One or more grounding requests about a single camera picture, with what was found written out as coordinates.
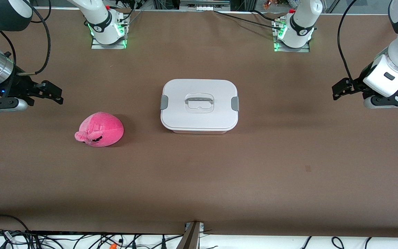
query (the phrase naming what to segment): black wire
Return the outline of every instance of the black wire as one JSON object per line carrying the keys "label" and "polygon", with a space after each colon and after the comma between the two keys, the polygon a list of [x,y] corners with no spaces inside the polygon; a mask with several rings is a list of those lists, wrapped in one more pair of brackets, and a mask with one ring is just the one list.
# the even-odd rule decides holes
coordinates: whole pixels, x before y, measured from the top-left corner
{"label": "black wire", "polygon": [[342,58],[343,64],[344,64],[345,69],[346,69],[346,73],[348,74],[348,78],[349,78],[350,81],[352,81],[351,73],[349,72],[349,68],[348,68],[348,65],[346,63],[346,60],[345,60],[345,57],[343,55],[342,48],[341,48],[341,45],[340,45],[340,30],[341,30],[342,23],[343,23],[343,20],[345,19],[346,14],[348,13],[349,9],[351,9],[352,5],[354,5],[355,2],[357,2],[357,0],[352,0],[352,2],[346,8],[345,13],[343,13],[342,19],[340,20],[339,28],[338,28],[338,48],[339,48],[339,52],[340,52],[340,57]]}
{"label": "black wire", "polygon": [[46,245],[46,244],[41,244],[41,246],[47,246],[47,247],[50,247],[51,249],[56,249],[56,248],[54,248],[54,247],[52,247],[50,245]]}
{"label": "black wire", "polygon": [[[170,241],[170,240],[174,240],[174,239],[180,238],[180,237],[182,237],[182,236],[183,236],[183,235],[178,235],[178,236],[171,237],[171,238],[169,238],[169,239],[166,239],[165,242],[168,242],[168,241]],[[160,246],[162,243],[163,243],[163,242],[161,242],[161,243],[155,245],[155,246],[152,247],[151,249],[156,249],[156,248],[157,248],[158,246]]]}
{"label": "black wire", "polygon": [[243,18],[240,18],[240,17],[237,17],[237,16],[231,16],[231,15],[228,15],[228,14],[225,14],[225,13],[220,13],[219,11],[215,11],[215,10],[213,10],[213,11],[216,12],[216,13],[218,13],[218,14],[220,14],[220,15],[233,17],[233,18],[236,18],[236,19],[245,21],[245,22],[251,22],[252,24],[257,24],[257,25],[261,25],[261,26],[264,26],[264,27],[269,27],[269,28],[276,29],[276,30],[280,30],[280,29],[281,29],[281,28],[279,28],[279,27],[273,27],[273,26],[266,25],[266,24],[260,24],[260,23],[258,23],[258,22],[253,22],[253,21],[250,21],[250,20],[247,20],[247,19],[243,19]]}
{"label": "black wire", "polygon": [[372,237],[368,237],[368,239],[366,239],[366,242],[365,242],[365,249],[367,249],[367,247],[368,247],[368,242],[369,242],[371,239],[372,239]]}
{"label": "black wire", "polygon": [[[49,13],[47,14],[47,16],[44,18],[44,21],[47,21],[47,19],[49,19],[50,13],[52,12],[52,3],[49,0]],[[40,24],[42,23],[42,21],[30,21],[33,22],[34,24]]]}
{"label": "black wire", "polygon": [[55,242],[59,247],[61,247],[61,249],[64,249],[64,247],[55,238],[50,238],[48,236],[42,236],[42,237],[45,238],[42,240],[42,242],[44,242],[44,240],[51,240],[51,241]]}
{"label": "black wire", "polygon": [[[85,238],[90,238],[90,237],[93,237],[93,236],[96,236],[96,234],[93,234],[93,235],[83,235],[83,237],[85,237]],[[80,238],[77,238],[77,239],[68,239],[68,238],[52,238],[52,239],[54,239],[54,240],[77,241],[77,240],[79,240]]]}
{"label": "black wire", "polygon": [[[338,245],[336,245],[336,243],[334,242],[335,239],[337,239],[340,242],[342,247],[339,247]],[[336,236],[332,237],[331,238],[331,243],[333,243],[333,246],[337,247],[338,249],[345,249],[345,247],[343,246],[343,242],[342,242],[342,240],[339,237],[336,237]]]}
{"label": "black wire", "polygon": [[46,29],[46,34],[47,34],[47,56],[46,56],[46,61],[44,61],[44,65],[41,67],[41,69],[39,69],[38,71],[35,72],[35,75],[36,75],[36,74],[39,74],[42,71],[44,71],[44,69],[46,68],[47,64],[49,63],[50,49],[51,49],[50,32],[49,32],[49,28],[47,27],[46,21],[44,20],[44,18],[42,18],[41,14],[39,14],[39,12],[35,9],[35,7],[33,7],[33,5],[31,5],[27,0],[22,0],[22,1],[24,3],[27,3],[27,5],[39,17],[39,19],[41,20],[42,24],[44,25],[44,28]]}
{"label": "black wire", "polygon": [[303,245],[302,249],[305,249],[306,246],[308,245],[308,242],[310,242],[311,238],[313,238],[313,236],[309,236],[308,239],[306,239],[305,244]]}
{"label": "black wire", "polygon": [[130,13],[128,13],[127,17],[124,17],[123,19],[120,19],[120,22],[122,22],[123,20],[127,20],[127,18],[129,18],[131,16],[131,13],[134,11],[134,8],[131,9]]}
{"label": "black wire", "polygon": [[136,242],[136,239],[139,238],[140,236],[141,236],[141,235],[138,235],[138,236],[134,235],[133,240],[132,240],[125,248],[129,248],[130,245],[133,244],[133,242]]}
{"label": "black wire", "polygon": [[250,10],[250,12],[254,12],[254,13],[260,14],[260,16],[262,16],[263,18],[265,18],[265,19],[267,19],[267,20],[270,20],[270,21],[274,21],[274,19],[269,18],[268,16],[262,14],[260,11],[257,11],[257,10],[255,10],[255,9]]}
{"label": "black wire", "polygon": [[3,37],[7,40],[8,44],[10,45],[11,54],[13,55],[13,64],[16,65],[16,52],[15,48],[13,47],[13,43],[11,43],[9,37],[4,32],[0,31],[0,33],[3,35]]}
{"label": "black wire", "polygon": [[[15,217],[15,216],[12,216],[12,215],[8,215],[8,214],[0,214],[0,217],[7,217],[7,218],[11,218],[11,219],[14,219],[14,220],[16,220],[17,222],[19,222],[23,227],[24,227],[24,229],[27,231],[27,232],[30,232],[30,230],[29,230],[29,228],[26,226],[26,224],[24,223],[24,222],[22,222],[22,220],[20,220],[20,219],[18,219],[17,217]],[[33,248],[33,241],[31,240],[31,238],[29,239],[30,241],[29,241],[29,248],[30,248],[30,246]]]}
{"label": "black wire", "polygon": [[79,243],[79,241],[81,241],[84,237],[88,238],[88,235],[83,235],[81,238],[77,239],[77,240],[76,240],[76,243],[75,243],[74,246],[73,246],[73,249],[76,248],[76,245],[77,245],[77,244]]}
{"label": "black wire", "polygon": [[96,243],[100,242],[102,240],[103,236],[104,235],[102,235],[101,238],[99,238],[97,241],[95,241],[95,243],[93,243],[88,249],[92,248]]}
{"label": "black wire", "polygon": [[111,241],[111,242],[113,242],[114,244],[117,244],[114,240],[112,240],[112,237],[113,237],[113,236],[115,236],[115,234],[112,235],[112,236],[110,236],[110,237],[108,237],[108,238],[107,238],[106,235],[104,235],[104,239],[105,239],[105,240],[99,243],[98,248],[100,248],[104,243],[109,244],[109,245],[112,245],[112,244],[108,243],[107,241]]}

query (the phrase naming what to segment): metal frame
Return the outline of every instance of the metal frame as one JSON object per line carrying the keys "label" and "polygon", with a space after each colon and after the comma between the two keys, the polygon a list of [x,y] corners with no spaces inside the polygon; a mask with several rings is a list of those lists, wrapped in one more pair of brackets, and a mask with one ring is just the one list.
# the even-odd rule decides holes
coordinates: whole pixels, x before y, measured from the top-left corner
{"label": "metal frame", "polygon": [[199,233],[203,232],[202,222],[189,222],[185,224],[186,232],[182,236],[176,249],[198,249]]}
{"label": "metal frame", "polygon": [[334,0],[333,4],[325,11],[325,13],[333,13],[334,9],[337,7],[341,0]]}

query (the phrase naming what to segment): stuffed toy ear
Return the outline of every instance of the stuffed toy ear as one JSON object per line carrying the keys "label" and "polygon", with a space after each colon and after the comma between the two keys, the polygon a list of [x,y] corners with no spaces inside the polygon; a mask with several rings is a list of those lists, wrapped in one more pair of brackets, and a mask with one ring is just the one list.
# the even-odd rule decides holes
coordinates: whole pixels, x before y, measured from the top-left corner
{"label": "stuffed toy ear", "polygon": [[76,141],[87,143],[88,142],[87,133],[85,133],[85,132],[76,132],[75,133],[75,139],[76,139]]}
{"label": "stuffed toy ear", "polygon": [[87,138],[90,140],[98,139],[100,137],[102,137],[102,132],[92,132],[87,135]]}

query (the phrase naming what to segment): white plastic container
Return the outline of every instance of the white plastic container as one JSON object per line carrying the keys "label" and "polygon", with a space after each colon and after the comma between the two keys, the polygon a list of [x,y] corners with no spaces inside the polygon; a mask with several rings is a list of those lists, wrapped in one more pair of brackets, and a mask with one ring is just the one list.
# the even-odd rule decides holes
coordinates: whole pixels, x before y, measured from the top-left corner
{"label": "white plastic container", "polygon": [[237,124],[239,97],[227,80],[174,79],[161,97],[161,121],[176,133],[223,134]]}

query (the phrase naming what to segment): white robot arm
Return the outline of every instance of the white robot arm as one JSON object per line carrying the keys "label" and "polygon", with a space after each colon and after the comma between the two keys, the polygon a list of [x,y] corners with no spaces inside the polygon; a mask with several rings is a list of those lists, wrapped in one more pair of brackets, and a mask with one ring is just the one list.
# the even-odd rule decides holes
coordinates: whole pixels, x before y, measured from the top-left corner
{"label": "white robot arm", "polygon": [[[32,19],[26,0],[0,0],[0,30],[24,30]],[[93,36],[100,44],[112,44],[124,36],[123,13],[107,9],[102,0],[68,0],[84,14]],[[32,96],[63,103],[62,90],[49,81],[33,82],[24,71],[0,51],[0,112],[25,110],[32,106]]]}
{"label": "white robot arm", "polygon": [[[388,15],[394,31],[398,34],[398,0],[392,0]],[[342,79],[333,86],[333,98],[362,92],[367,108],[398,107],[398,35],[391,44],[379,53],[374,61],[351,81]]]}
{"label": "white robot arm", "polygon": [[123,13],[107,9],[102,0],[67,0],[76,5],[87,19],[93,36],[100,44],[113,44],[125,35]]}
{"label": "white robot arm", "polygon": [[292,48],[303,47],[311,39],[314,24],[322,13],[323,5],[320,0],[303,0],[295,13],[288,13],[285,19],[285,28],[278,38]]}

